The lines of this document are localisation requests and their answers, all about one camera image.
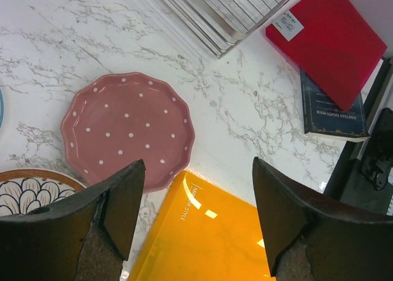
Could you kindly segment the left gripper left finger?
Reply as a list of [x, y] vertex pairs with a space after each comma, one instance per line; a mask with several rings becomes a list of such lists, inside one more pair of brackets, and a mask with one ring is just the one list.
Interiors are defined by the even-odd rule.
[[2, 280], [118, 280], [144, 189], [137, 160], [106, 180], [26, 215], [1, 218]]

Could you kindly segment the metal wire dish rack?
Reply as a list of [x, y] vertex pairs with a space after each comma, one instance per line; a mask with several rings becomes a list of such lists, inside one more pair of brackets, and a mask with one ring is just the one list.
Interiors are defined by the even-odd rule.
[[299, 0], [152, 0], [173, 43], [216, 58]]

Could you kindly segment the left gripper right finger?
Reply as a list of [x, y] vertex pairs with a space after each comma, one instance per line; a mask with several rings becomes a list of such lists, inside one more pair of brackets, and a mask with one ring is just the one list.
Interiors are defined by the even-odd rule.
[[277, 280], [391, 280], [392, 217], [327, 197], [254, 158], [252, 181]]

